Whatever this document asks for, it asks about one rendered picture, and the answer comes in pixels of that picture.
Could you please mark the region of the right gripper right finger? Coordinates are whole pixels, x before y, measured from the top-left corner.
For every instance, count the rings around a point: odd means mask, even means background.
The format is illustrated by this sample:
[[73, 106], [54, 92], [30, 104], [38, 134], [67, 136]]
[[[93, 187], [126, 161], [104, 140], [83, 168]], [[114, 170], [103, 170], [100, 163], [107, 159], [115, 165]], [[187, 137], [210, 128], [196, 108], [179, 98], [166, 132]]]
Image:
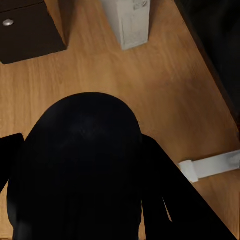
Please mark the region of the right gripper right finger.
[[146, 240], [237, 240], [155, 139], [142, 134]]

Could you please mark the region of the mouse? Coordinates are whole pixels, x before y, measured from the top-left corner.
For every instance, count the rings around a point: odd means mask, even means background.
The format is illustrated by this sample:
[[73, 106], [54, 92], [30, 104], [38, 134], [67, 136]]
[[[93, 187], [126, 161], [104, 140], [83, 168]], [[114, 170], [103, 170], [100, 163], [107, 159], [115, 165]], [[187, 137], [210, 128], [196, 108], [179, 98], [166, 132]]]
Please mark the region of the mouse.
[[142, 142], [135, 114], [114, 96], [53, 104], [11, 168], [12, 240], [139, 240]]

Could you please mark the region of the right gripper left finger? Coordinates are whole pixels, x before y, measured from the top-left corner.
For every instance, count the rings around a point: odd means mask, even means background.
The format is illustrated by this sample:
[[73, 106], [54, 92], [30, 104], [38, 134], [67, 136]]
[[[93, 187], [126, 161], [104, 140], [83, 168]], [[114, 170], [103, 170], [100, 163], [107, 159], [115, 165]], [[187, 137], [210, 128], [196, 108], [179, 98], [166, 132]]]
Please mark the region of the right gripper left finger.
[[24, 142], [21, 133], [0, 138], [0, 193], [9, 181], [13, 163]]

